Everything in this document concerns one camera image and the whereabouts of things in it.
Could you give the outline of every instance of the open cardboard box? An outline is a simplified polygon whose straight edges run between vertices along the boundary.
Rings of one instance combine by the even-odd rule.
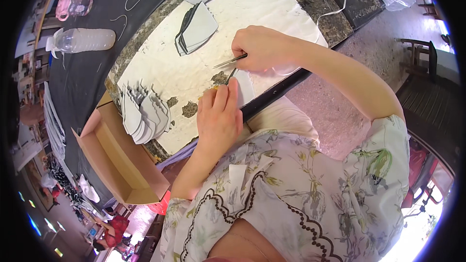
[[[81,135],[73,130],[79,146],[117,201],[126,204],[159,202],[170,183],[142,145],[136,145],[125,132],[118,109],[109,97],[105,100],[105,95]]]

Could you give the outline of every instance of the wooden chair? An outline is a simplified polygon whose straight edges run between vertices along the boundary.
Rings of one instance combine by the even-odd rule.
[[[411,43],[411,47],[408,47],[408,50],[411,51],[410,62],[400,62],[400,66],[404,67],[405,71],[409,74],[428,77],[432,82],[435,83],[437,76],[437,50],[435,49],[432,41],[424,42],[407,38],[402,38],[400,40],[402,43]],[[429,55],[428,68],[419,65],[420,53]]]
[[[435,8],[435,4],[433,0],[429,0],[430,3],[427,3],[426,0],[422,0],[424,3],[423,4],[418,4],[418,6],[423,7],[425,9],[425,13],[423,15],[425,16],[433,16],[434,19],[439,19],[441,20],[442,18],[440,17],[439,12]]]

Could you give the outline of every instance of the poster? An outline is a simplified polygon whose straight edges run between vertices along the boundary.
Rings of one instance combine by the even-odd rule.
[[[26,170],[27,177],[29,178],[29,181],[31,181],[34,191],[41,200],[42,205],[44,205],[47,211],[50,211],[54,205],[54,199],[50,189],[43,188],[41,185],[42,176],[39,173],[39,169],[34,161],[34,158],[30,160],[26,166],[24,166],[24,169]]]

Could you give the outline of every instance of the black embroidered trim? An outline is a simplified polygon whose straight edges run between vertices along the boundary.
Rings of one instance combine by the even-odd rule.
[[[205,201],[214,199],[215,200],[215,209],[218,209],[222,213],[223,219],[225,220],[225,222],[227,222],[229,224],[233,224],[236,219],[240,218],[244,213],[248,212],[253,207],[254,196],[256,194],[256,191],[255,191],[255,188],[254,188],[254,183],[255,183],[256,179],[259,178],[259,177],[261,177],[262,180],[264,180],[264,176],[265,176],[264,171],[259,171],[259,172],[256,173],[256,175],[253,177],[253,181],[251,182],[251,187],[250,187],[250,190],[249,190],[249,193],[248,193],[248,197],[246,198],[244,208],[242,210],[236,212],[236,214],[234,214],[234,215],[230,215],[230,211],[228,210],[228,208],[226,208],[223,205],[223,198],[220,195],[215,194],[215,191],[212,188],[210,188],[210,189],[208,189],[206,191],[206,194],[204,194],[204,197],[200,200],[200,202],[199,202],[199,204],[198,204],[198,206],[196,208],[196,211],[195,211],[195,213],[194,213],[194,215],[192,217],[192,223],[191,223],[191,225],[189,227],[189,230],[188,230],[188,236],[186,237],[186,239],[184,241],[184,244],[183,244],[183,252],[181,252],[181,254],[180,254],[180,260],[181,261],[185,261],[186,256],[188,255],[188,250],[186,249],[186,246],[188,245],[188,242],[191,240],[191,237],[192,237],[191,233],[192,233],[192,230],[194,229],[194,222],[196,220],[196,215],[198,214],[198,212],[200,210],[200,206],[203,203],[205,203]],[[301,227],[303,229],[307,230],[307,231],[311,231],[312,234],[314,235],[312,237],[312,245],[315,245],[316,247],[319,247],[322,250],[321,262],[330,262],[330,260],[325,258],[327,256],[327,249],[325,248],[324,245],[321,245],[320,243],[316,242],[317,238],[324,239],[324,240],[326,240],[327,242],[330,243],[330,253],[328,254],[329,257],[337,258],[341,262],[343,262],[343,260],[341,259],[340,256],[333,254],[333,249],[334,249],[333,242],[329,238],[322,235],[323,232],[322,232],[321,225],[317,221],[311,220],[305,213],[301,212],[296,207],[292,207],[288,203],[286,203],[286,204],[288,205],[288,209],[290,209],[291,212],[300,215],[300,219],[301,219],[300,225],[301,225]],[[318,237],[317,237],[317,231],[316,231],[315,228],[307,227],[307,226],[304,225],[304,217],[305,216],[306,216],[306,222],[315,223],[318,226],[318,228],[319,228],[319,236]]]
[[[330,260],[326,259],[325,257],[327,256],[327,249],[325,248],[324,245],[316,242],[316,240],[319,238],[319,239],[324,239],[325,241],[329,242],[330,243],[330,253],[328,254],[329,257],[334,257],[336,259],[339,259],[341,262],[343,262],[343,259],[341,259],[340,256],[336,255],[333,253],[333,249],[334,249],[334,246],[333,246],[333,242],[322,235],[322,226],[317,222],[317,221],[314,221],[314,220],[311,220],[307,214],[303,213],[302,211],[300,211],[298,208],[296,207],[292,207],[290,206],[288,203],[286,203],[288,205],[288,209],[291,210],[291,212],[295,213],[295,214],[298,214],[300,215],[301,217],[301,222],[299,223],[301,225],[301,228],[305,229],[306,231],[310,231],[312,233],[312,235],[314,235],[312,237],[312,245],[316,246],[316,247],[319,247],[321,250],[322,250],[322,255],[321,255],[321,262],[330,262]],[[314,223],[316,224],[318,227],[319,227],[319,236],[317,236],[317,231],[316,231],[316,228],[311,228],[311,227],[307,227],[305,224],[304,224],[304,217],[306,217],[306,222],[310,222],[310,223]]]
[[[244,203],[245,204],[244,208],[242,210],[239,210],[238,212],[236,212],[236,214],[234,214],[234,215],[230,215],[230,211],[228,210],[228,208],[226,208],[223,205],[223,198],[220,195],[215,194],[215,191],[212,188],[209,188],[206,191],[206,194],[204,194],[204,197],[200,200],[200,202],[199,202],[199,204],[198,204],[198,206],[196,208],[196,211],[194,212],[194,215],[192,216],[192,223],[189,226],[188,236],[186,237],[186,239],[184,241],[184,244],[183,244],[183,252],[181,252],[181,254],[180,254],[180,260],[181,261],[185,261],[186,256],[188,255],[188,250],[186,249],[186,246],[187,246],[188,242],[191,240],[191,237],[192,237],[191,233],[192,233],[192,230],[194,230],[194,221],[196,220],[196,215],[198,214],[201,205],[203,203],[205,203],[205,201],[207,201],[207,200],[214,199],[215,200],[215,209],[218,209],[222,213],[223,219],[225,220],[225,222],[227,222],[229,224],[233,224],[236,219],[240,218],[244,213],[248,212],[253,207],[254,195],[256,194],[256,190],[254,188],[254,182],[256,181],[256,179],[259,176],[263,180],[264,175],[265,175],[264,171],[259,171],[259,172],[256,173],[256,175],[253,177],[253,181],[251,182],[251,188],[249,190],[248,197],[246,198],[246,202]]]

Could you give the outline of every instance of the floral blouse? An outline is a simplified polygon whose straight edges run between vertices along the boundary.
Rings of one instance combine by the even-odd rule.
[[[296,134],[258,135],[220,159],[193,201],[170,200],[162,259],[203,261],[242,218],[287,261],[377,261],[403,227],[408,138],[398,116],[376,119],[339,161]]]

